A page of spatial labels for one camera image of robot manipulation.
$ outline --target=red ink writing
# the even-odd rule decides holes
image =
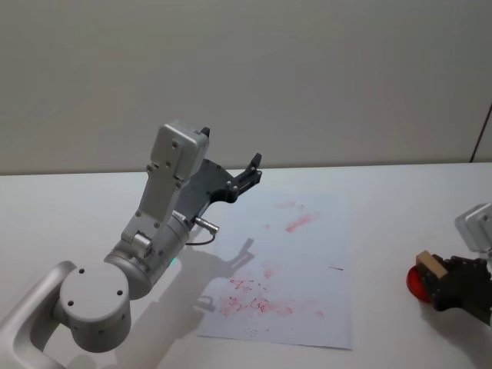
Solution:
[[[252,290],[252,288],[250,288],[248,286],[245,286],[244,283],[246,283],[246,282],[254,282],[254,281],[242,281],[240,279],[230,279],[229,281],[236,286],[235,290],[239,290],[239,289],[242,289],[242,290]]]
[[[300,226],[305,225],[307,223],[311,223],[315,218],[316,217],[313,216],[312,214],[306,214],[303,217],[297,219],[296,221],[290,223],[288,227],[285,228],[285,230],[289,233],[294,233]]]
[[[262,313],[268,313],[269,311],[274,310],[274,304],[266,298],[254,298],[249,306],[250,308],[259,309]]]
[[[231,315],[235,311],[242,310],[243,306],[237,298],[229,297],[229,299],[221,299],[221,314],[225,317]]]

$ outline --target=red marker stain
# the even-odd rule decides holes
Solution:
[[[273,269],[267,269],[266,271],[264,271],[263,275],[265,278],[270,278],[272,275],[274,275],[274,271]]]
[[[235,290],[241,289],[241,290],[249,290],[249,291],[252,290],[252,288],[245,286],[244,283],[254,282],[254,281],[243,281],[241,279],[230,279],[229,281],[236,286]]]
[[[242,309],[243,305],[238,298],[233,298],[232,296],[230,296],[229,299],[221,298],[221,314],[225,317],[228,317],[234,312],[240,311]]]
[[[290,223],[288,227],[285,228],[285,230],[289,233],[294,233],[300,226],[305,225],[307,223],[311,223],[314,219],[316,219],[314,215],[306,214],[305,216],[300,217],[296,221]]]
[[[275,205],[276,208],[293,208],[296,205],[297,201],[286,201],[280,202]]]
[[[258,297],[254,298],[254,300],[249,304],[249,307],[259,310],[262,314],[274,311],[277,312],[279,317],[287,317],[294,313],[294,310],[287,305],[288,302],[269,301],[266,298]]]
[[[317,317],[317,318],[319,318],[319,319],[324,319],[324,313],[323,313],[323,311],[316,311],[314,313],[314,316]]]

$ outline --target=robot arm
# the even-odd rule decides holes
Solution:
[[[492,274],[487,269],[487,259],[492,251],[492,204],[480,204],[470,209],[458,217],[455,224],[468,248],[477,252],[480,258],[453,256],[444,260],[432,255],[430,264],[417,265],[418,274],[434,309],[461,308],[491,325]],[[439,264],[438,270],[432,266],[435,261]]]
[[[117,347],[131,327],[130,300],[144,297],[188,243],[198,225],[213,238],[218,227],[202,218],[216,201],[233,203],[260,182],[256,154],[237,177],[204,159],[210,130],[179,121],[160,128],[147,165],[138,209],[105,262],[76,268],[60,263],[0,322],[0,367],[59,369],[42,350],[58,324],[90,352]]]

